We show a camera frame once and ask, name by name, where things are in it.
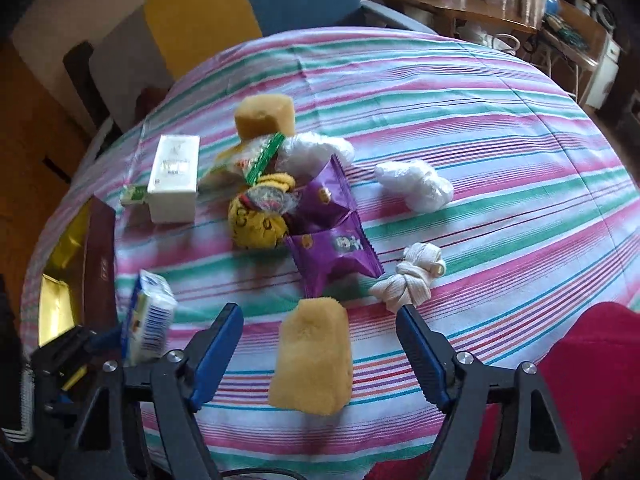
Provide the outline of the small green box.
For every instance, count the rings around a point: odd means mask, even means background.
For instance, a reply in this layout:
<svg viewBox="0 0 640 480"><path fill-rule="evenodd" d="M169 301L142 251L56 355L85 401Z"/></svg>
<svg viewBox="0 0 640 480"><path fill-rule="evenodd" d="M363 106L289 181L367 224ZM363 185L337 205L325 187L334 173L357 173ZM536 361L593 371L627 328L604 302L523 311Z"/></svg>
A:
<svg viewBox="0 0 640 480"><path fill-rule="evenodd" d="M146 186L145 185L127 185L122 190L120 196L120 204L123 207L134 205L143 205L146 203Z"/></svg>

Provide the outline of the clear candy bag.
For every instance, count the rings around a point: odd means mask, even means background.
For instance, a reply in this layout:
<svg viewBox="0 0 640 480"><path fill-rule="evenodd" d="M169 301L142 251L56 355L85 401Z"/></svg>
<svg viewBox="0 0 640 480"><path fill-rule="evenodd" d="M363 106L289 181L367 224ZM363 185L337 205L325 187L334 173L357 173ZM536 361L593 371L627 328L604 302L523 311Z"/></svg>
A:
<svg viewBox="0 0 640 480"><path fill-rule="evenodd" d="M274 185L255 185L241 193L239 201L249 210L284 216L296 209L299 198Z"/></svg>

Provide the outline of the multicolour headboard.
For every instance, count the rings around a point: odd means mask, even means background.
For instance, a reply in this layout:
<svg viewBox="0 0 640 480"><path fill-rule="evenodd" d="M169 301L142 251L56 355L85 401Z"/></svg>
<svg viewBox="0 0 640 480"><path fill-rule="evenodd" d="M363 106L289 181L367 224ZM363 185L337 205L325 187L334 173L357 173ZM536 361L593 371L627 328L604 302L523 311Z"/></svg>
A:
<svg viewBox="0 0 640 480"><path fill-rule="evenodd" d="M363 21L360 0L146 0L101 41L63 58L91 119L122 131L149 88L167 89L215 54L278 32Z"/></svg>

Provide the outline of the white plastic bag ball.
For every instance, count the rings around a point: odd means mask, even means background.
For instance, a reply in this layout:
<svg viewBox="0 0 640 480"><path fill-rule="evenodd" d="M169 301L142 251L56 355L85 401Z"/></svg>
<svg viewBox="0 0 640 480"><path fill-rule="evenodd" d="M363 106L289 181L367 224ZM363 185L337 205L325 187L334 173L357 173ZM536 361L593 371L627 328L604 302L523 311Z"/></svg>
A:
<svg viewBox="0 0 640 480"><path fill-rule="evenodd" d="M294 178L315 177L335 155L348 167L355 158L355 149L349 140L339 136L324 136L304 132L286 138L281 144L274 169Z"/></svg>

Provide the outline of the gold storage box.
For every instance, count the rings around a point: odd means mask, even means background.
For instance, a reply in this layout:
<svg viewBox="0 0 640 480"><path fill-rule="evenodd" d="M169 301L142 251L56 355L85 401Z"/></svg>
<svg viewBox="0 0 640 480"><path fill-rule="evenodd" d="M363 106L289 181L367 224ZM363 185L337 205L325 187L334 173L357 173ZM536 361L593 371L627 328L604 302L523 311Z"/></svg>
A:
<svg viewBox="0 0 640 480"><path fill-rule="evenodd" d="M89 198L58 238L41 274L38 344L81 325L101 333L117 325L115 211Z"/></svg>

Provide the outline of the green yellow snack bag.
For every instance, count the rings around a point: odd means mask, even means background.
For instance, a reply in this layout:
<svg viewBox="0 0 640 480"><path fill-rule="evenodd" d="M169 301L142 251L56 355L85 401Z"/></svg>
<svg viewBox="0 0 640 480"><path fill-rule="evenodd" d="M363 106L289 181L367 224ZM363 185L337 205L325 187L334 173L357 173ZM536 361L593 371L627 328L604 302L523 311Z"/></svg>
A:
<svg viewBox="0 0 640 480"><path fill-rule="evenodd" d="M285 136L269 133L242 141L216 156L213 165L198 181L199 188L218 188L233 182L253 185L278 154Z"/></svg>

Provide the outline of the wooden desk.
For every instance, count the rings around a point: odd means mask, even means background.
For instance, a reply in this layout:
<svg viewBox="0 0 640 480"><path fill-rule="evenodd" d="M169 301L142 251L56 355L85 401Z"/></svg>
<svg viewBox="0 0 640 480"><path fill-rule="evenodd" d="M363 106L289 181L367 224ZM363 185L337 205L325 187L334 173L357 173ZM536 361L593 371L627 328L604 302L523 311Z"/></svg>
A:
<svg viewBox="0 0 640 480"><path fill-rule="evenodd" d="M382 0L392 9L405 6L446 18L449 29L454 30L454 21L473 21L496 26L507 27L510 30L533 34L538 27L529 23L514 11L507 11L487 3L484 0Z"/></svg>

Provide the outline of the striped bed sheet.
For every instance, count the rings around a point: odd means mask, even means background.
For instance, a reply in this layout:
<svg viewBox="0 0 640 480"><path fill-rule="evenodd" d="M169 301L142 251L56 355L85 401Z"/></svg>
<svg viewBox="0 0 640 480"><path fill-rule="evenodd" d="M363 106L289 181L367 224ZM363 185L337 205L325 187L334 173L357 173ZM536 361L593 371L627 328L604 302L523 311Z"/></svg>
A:
<svg viewBox="0 0 640 480"><path fill-rule="evenodd" d="M241 103L283 94L296 133L276 170L298 185L340 156L361 222L334 247L371 246L380 278L349 274L322 292L347 310L352 398L333 417L274 408L279 326L323 278L310 232L245 245L298 200L244 188ZM282 32L215 55L75 180L38 240L21 334L38 344L39 281L80 207L115 213L115 298L142 270L163 275L183 346L224 304L244 313L228 372L198 422L222 468L280 466L359 479L382 460L425 452L442 423L395 334L405 301L487 364L542 358L602 301L639 307L639 191L608 139L555 82L478 44L374 28Z"/></svg>

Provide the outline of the yellow sponge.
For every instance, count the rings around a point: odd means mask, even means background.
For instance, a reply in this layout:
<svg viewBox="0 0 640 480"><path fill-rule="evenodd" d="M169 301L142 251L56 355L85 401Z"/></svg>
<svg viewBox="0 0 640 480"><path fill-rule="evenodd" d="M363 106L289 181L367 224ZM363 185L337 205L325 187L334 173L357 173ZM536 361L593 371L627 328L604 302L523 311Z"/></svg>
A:
<svg viewBox="0 0 640 480"><path fill-rule="evenodd" d="M290 96L279 93L262 93L242 99L234 112L236 131L242 141L258 136L282 133L294 136L295 107Z"/></svg>
<svg viewBox="0 0 640 480"><path fill-rule="evenodd" d="M279 328L268 402L332 416L352 397L352 344L346 309L331 297L299 300Z"/></svg>

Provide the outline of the purple snack packet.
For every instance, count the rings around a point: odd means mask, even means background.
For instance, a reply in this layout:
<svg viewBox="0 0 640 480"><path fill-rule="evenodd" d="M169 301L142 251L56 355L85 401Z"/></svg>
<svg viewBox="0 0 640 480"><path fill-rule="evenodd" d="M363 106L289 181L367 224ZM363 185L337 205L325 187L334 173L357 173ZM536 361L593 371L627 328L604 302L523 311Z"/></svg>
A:
<svg viewBox="0 0 640 480"><path fill-rule="evenodd" d="M295 234L331 229L357 209L357 202L336 155L299 192L293 218Z"/></svg>
<svg viewBox="0 0 640 480"><path fill-rule="evenodd" d="M289 235L285 245L302 278L305 298L320 297L327 284L348 274L379 278L384 272L357 211L346 214L332 228Z"/></svg>

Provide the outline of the wooden shelf unit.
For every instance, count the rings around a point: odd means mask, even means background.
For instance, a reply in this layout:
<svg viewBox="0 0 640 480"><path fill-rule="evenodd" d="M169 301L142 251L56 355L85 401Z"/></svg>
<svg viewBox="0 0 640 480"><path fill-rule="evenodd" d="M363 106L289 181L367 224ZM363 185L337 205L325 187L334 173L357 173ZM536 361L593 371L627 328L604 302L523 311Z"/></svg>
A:
<svg viewBox="0 0 640 480"><path fill-rule="evenodd" d="M544 0L538 67L580 106L600 110L618 75L620 46L599 22L564 0Z"/></svg>

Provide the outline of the blue tissue pack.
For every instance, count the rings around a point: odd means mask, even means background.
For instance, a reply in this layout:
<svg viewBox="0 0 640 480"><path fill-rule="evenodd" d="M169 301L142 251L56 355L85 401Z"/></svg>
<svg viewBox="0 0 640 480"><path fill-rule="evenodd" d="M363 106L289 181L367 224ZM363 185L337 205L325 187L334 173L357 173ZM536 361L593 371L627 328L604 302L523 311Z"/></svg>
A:
<svg viewBox="0 0 640 480"><path fill-rule="evenodd" d="M166 278L141 270L122 322L122 360L126 366L159 359L178 307Z"/></svg>

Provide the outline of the white cardboard box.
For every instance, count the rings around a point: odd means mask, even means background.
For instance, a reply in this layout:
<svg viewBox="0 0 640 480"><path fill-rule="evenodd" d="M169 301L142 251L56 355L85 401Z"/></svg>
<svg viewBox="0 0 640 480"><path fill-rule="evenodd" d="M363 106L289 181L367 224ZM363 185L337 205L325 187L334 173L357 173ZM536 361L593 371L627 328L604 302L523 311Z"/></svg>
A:
<svg viewBox="0 0 640 480"><path fill-rule="evenodd" d="M163 134L160 137L145 195L154 224L194 221L199 152L198 136Z"/></svg>

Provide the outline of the red blanket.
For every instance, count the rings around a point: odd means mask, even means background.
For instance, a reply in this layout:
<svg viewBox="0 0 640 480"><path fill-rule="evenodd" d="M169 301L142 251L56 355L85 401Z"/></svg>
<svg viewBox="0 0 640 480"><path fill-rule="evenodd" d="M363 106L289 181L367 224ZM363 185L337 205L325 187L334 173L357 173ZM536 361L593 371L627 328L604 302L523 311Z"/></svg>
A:
<svg viewBox="0 0 640 480"><path fill-rule="evenodd" d="M368 478L638 478L638 313L596 304L540 363L491 366L454 348L451 362L432 448L377 463Z"/></svg>

